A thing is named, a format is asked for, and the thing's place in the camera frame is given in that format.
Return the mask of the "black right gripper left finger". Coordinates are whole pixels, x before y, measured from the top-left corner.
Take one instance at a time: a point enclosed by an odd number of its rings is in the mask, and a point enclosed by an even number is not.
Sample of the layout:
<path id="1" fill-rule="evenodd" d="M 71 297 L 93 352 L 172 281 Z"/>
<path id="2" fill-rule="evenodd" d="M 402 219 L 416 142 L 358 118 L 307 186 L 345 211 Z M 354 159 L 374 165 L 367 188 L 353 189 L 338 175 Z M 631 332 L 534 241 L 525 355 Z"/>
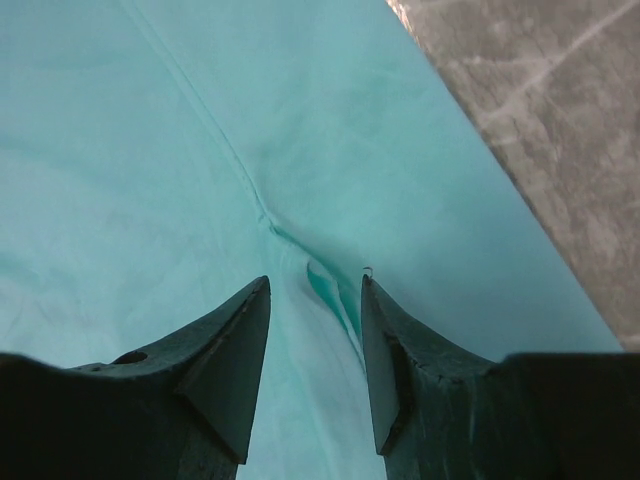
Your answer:
<path id="1" fill-rule="evenodd" d="M 232 479 L 248 457 L 267 277 L 109 364 L 1 357 L 5 479 Z"/>

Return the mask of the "teal t shirt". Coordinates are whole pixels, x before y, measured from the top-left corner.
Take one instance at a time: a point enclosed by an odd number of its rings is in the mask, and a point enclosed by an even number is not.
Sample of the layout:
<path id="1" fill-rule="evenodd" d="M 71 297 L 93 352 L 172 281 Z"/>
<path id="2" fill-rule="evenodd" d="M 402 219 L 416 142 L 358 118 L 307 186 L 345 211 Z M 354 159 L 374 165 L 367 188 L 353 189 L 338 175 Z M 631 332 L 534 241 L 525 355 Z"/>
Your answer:
<path id="1" fill-rule="evenodd" d="M 360 284 L 492 360 L 620 344 L 383 1 L 5 1 L 1 347 L 109 362 L 259 276 L 243 479 L 381 479 Z"/>

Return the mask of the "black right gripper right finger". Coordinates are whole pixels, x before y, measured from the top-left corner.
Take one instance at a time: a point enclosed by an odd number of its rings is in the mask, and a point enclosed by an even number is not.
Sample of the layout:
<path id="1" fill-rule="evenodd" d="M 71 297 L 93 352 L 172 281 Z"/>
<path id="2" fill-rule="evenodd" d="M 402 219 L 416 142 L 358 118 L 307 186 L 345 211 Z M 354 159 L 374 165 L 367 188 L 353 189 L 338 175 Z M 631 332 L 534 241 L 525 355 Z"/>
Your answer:
<path id="1" fill-rule="evenodd" d="M 520 353 L 491 362 L 361 284 L 375 448 L 390 479 L 635 479 L 639 357 Z"/>

